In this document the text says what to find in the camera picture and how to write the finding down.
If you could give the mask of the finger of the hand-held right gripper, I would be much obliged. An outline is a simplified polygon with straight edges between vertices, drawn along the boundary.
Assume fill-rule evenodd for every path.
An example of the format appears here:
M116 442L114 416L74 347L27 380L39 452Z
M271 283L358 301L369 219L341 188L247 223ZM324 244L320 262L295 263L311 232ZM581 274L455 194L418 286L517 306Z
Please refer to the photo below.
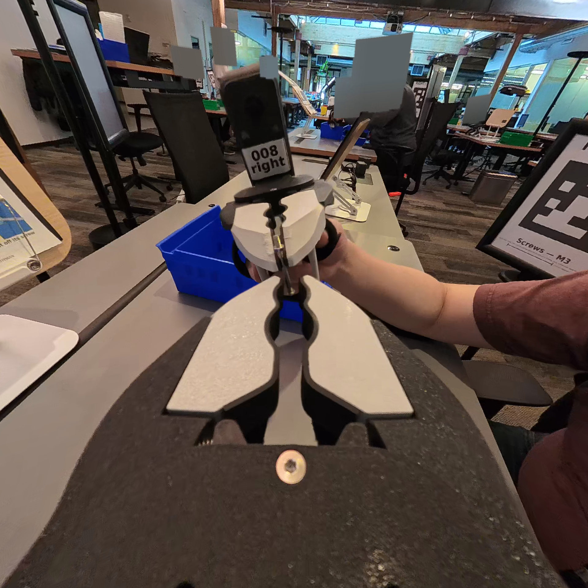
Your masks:
M229 205L233 240L244 254L250 266L248 272L256 282L263 282L279 271L269 211L269 204Z
M297 192L280 200L284 211L280 227L283 231L288 268L308 258L311 274L319 276L315 247L325 230L325 209L315 192Z

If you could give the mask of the blue plastic bin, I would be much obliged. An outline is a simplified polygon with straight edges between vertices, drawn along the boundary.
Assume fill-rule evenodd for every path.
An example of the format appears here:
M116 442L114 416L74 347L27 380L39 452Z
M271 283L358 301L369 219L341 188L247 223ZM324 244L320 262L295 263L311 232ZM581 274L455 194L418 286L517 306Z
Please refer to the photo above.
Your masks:
M350 133L352 125L331 126L329 122L322 122L320 125L320 138L341 142ZM356 145L363 146L369 140L369 132L364 130L357 138Z
M215 206L158 243L180 293L225 303L254 286L230 231L230 204L237 203ZM280 227L283 211L267 213L270 228Z

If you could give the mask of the black mesh office chair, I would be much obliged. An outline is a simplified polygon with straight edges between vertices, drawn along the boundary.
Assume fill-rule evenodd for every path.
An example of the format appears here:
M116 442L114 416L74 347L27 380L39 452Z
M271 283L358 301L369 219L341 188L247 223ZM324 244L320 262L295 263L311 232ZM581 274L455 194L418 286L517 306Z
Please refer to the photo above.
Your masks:
M143 91L151 116L164 140L186 202L197 204L230 179L201 95Z

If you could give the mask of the tilted wooden document stand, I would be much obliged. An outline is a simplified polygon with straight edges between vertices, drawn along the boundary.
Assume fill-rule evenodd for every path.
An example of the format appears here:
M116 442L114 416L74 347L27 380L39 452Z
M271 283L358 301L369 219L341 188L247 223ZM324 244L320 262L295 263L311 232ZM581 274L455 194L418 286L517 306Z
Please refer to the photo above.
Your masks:
M330 158L326 169L315 182L315 194L318 202L325 208L327 216L358 223L364 223L368 219L371 205L357 195L355 188L349 184L349 180L346 182L340 179L339 173L347 156L370 122L369 114L361 113Z

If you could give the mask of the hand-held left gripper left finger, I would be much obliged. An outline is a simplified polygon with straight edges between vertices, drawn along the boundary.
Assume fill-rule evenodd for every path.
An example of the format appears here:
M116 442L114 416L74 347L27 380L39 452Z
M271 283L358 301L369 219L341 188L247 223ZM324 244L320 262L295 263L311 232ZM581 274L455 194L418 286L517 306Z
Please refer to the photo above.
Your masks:
M263 443L279 400L281 279L272 276L210 318L166 405L170 415L234 420L246 442Z

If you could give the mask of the person's right hand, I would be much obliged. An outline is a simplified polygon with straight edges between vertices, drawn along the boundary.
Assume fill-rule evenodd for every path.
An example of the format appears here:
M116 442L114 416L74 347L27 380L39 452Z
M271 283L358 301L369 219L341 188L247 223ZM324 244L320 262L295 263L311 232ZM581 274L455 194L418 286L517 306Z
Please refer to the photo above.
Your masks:
M315 247L319 279L331 286L345 285L349 281L359 249L335 220L326 220L325 230Z

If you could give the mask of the person's dark trousers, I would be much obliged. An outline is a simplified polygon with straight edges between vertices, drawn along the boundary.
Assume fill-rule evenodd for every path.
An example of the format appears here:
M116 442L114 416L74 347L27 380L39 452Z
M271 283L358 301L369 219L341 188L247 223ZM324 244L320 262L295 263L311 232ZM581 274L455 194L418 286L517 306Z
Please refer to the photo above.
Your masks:
M519 426L488 420L496 444L515 486L523 462L534 445L539 443L548 433L535 432Z

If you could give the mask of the instruction sheet on stand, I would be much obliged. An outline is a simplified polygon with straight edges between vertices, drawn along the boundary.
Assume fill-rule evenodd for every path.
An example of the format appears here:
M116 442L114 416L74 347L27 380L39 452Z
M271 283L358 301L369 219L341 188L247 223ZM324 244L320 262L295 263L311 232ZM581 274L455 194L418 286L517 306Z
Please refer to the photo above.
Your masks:
M1 281L1 290L4 290L61 263L70 252L72 239L70 226L63 215L4 141L1 141L1 172L62 238L62 244L40 254L43 269L17 281ZM6 408L63 359L78 340L78 335L72 330L1 314L1 408Z

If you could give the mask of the black framed board stand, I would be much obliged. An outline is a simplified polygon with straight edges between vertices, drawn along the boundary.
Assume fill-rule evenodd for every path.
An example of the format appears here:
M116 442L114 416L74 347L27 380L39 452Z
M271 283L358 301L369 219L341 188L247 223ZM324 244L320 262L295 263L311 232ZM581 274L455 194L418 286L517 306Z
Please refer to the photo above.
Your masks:
M114 148L129 137L129 131L87 7L79 1L46 4L69 59L77 100L72 99L73 93L62 80L33 1L18 1L43 69L107 214L108 223L89 234L97 251L138 227L114 153Z

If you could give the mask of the black floor lamp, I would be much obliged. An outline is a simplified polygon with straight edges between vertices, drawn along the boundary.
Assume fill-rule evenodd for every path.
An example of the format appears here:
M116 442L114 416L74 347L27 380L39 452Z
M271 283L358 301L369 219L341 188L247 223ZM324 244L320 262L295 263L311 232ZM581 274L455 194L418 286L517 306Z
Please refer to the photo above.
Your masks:
M576 70L579 67L579 65L581 64L581 61L587 58L587 50L570 51L570 52L568 52L567 56L568 56L568 58L575 59L575 63L573 64L573 67L571 68L570 72L568 73L567 77L565 78L562 86L560 87L560 89L556 93L556 95L555 95L554 99L552 100L551 104L547 108L547 110L546 110L545 114L543 115L543 117L542 117L540 123L538 124L537 128L533 132L533 135L532 135L533 136L533 140L535 140L535 137L540 132L542 132L544 126L548 122L548 118L549 118L549 116L550 116L553 108L555 107L555 105L556 105L557 101L559 100L560 96L562 95L563 91L566 89L566 86L569 84L570 80L572 79L572 77L576 73Z

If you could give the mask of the small metal bolt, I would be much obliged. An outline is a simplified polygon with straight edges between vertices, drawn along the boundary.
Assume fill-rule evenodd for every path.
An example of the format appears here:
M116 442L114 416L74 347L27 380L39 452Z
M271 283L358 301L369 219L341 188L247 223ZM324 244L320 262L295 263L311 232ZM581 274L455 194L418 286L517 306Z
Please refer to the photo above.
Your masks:
M270 228L270 236L272 239L277 271L282 275L284 286L287 285L289 287L293 287L288 269L288 259L286 255L283 231L281 228Z

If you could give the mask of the person's right forearm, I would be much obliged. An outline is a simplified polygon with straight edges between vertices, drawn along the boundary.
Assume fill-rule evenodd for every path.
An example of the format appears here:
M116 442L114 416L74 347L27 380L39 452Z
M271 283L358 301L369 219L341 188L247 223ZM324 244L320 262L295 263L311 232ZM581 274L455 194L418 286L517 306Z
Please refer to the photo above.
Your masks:
M333 287L380 320L440 342L587 371L586 271L540 281L452 284L358 249L349 281Z

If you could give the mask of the black office chair seat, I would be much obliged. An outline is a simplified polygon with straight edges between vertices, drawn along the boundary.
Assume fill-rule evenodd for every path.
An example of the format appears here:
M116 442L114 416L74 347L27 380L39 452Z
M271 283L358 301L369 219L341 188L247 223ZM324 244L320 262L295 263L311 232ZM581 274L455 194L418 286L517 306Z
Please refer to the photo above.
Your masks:
M483 408L494 415L504 406L547 407L553 401L528 371L510 364L474 360L479 348L468 347L461 355L467 378Z

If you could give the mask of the black framed marker sign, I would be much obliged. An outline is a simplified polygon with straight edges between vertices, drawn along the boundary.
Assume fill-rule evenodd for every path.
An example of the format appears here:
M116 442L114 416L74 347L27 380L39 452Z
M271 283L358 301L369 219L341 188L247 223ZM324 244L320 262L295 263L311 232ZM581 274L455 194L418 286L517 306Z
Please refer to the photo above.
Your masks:
M423 109L424 101L426 99L428 91L428 81L415 81L412 85L412 91L415 96L415 108L416 108L416 119L419 120L420 114Z
M572 119L476 249L511 267L507 281L587 270L587 120Z

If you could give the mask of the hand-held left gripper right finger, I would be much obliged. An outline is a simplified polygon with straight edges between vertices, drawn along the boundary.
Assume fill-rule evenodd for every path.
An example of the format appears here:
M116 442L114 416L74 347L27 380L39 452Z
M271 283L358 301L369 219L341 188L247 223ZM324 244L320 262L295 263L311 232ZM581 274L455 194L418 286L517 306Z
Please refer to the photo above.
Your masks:
M413 418L415 411L369 316L312 276L300 280L301 400L319 445L347 425Z

